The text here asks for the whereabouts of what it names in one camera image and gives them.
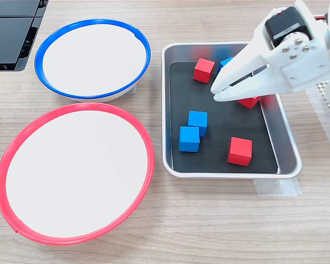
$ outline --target red cube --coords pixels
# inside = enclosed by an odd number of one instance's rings
[[[247,99],[242,99],[238,100],[241,105],[244,105],[245,107],[248,107],[249,109],[252,109],[259,101],[260,96],[253,97],[253,98],[247,98]]]
[[[215,62],[211,62],[207,59],[199,59],[196,67],[194,68],[193,79],[202,81],[203,83],[209,83],[211,75],[213,74]]]
[[[248,166],[251,159],[252,141],[248,139],[240,139],[238,137],[231,137],[227,162]]]

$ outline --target blue rim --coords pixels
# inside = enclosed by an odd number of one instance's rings
[[[67,32],[70,32],[72,30],[81,28],[83,26],[90,26],[90,25],[96,25],[96,24],[108,24],[108,25],[115,25],[115,26],[119,26],[121,28],[127,29],[129,31],[131,31],[134,36],[140,40],[142,42],[142,44],[145,47],[146,50],[146,62],[144,64],[143,70],[142,72],[129,84],[127,84],[126,86],[109,92],[109,93],[105,93],[103,95],[94,95],[94,96],[78,96],[78,95],[70,95],[68,93],[64,93],[61,92],[57,89],[54,88],[54,86],[52,86],[50,84],[50,82],[46,79],[46,76],[44,74],[43,71],[43,58],[45,55],[45,52],[47,51],[47,49],[49,48],[49,46],[55,41],[57,40],[59,37],[61,37],[62,35],[66,34]],[[135,84],[141,77],[142,75],[145,73],[145,71],[147,70],[149,63],[150,63],[150,45],[148,40],[146,39],[146,37],[142,34],[142,32],[121,21],[117,21],[117,20],[109,20],[109,19],[89,19],[89,20],[83,20],[83,21],[79,21],[79,22],[75,22],[73,24],[67,25],[62,27],[61,29],[57,30],[56,32],[54,32],[52,35],[50,35],[46,40],[44,40],[44,42],[42,43],[42,45],[39,47],[36,56],[35,56],[35,72],[38,76],[38,78],[40,79],[40,81],[50,90],[56,92],[57,94],[63,95],[63,96],[67,96],[70,98],[78,98],[78,99],[97,99],[97,98],[103,98],[103,97],[108,97],[111,95],[115,95],[119,92],[124,91],[125,89],[129,88],[131,85]]]

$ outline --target screw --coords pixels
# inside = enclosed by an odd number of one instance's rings
[[[300,39],[300,38],[297,38],[296,40],[295,40],[295,44],[298,46],[298,45],[301,45],[303,43],[303,40],[302,39]]]

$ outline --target metal tray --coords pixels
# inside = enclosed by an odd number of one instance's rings
[[[199,58],[220,62],[248,42],[175,43],[162,51],[162,158],[179,178],[289,179],[302,169],[279,95],[262,97],[252,110],[236,102],[215,102],[209,84],[193,80]],[[208,112],[208,131],[197,153],[178,151],[178,129],[188,110]],[[231,136],[253,140],[249,166],[227,163]]]

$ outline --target blue cube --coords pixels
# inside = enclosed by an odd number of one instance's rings
[[[220,72],[221,68],[224,67],[226,64],[228,64],[232,59],[233,59],[233,57],[228,58],[228,59],[223,60],[222,62],[220,62],[218,73]]]
[[[181,126],[179,137],[179,151],[197,152],[199,148],[199,128]]]
[[[208,126],[208,113],[190,111],[188,115],[188,126],[198,127],[199,135],[205,136],[205,132],[207,131],[207,126]]]

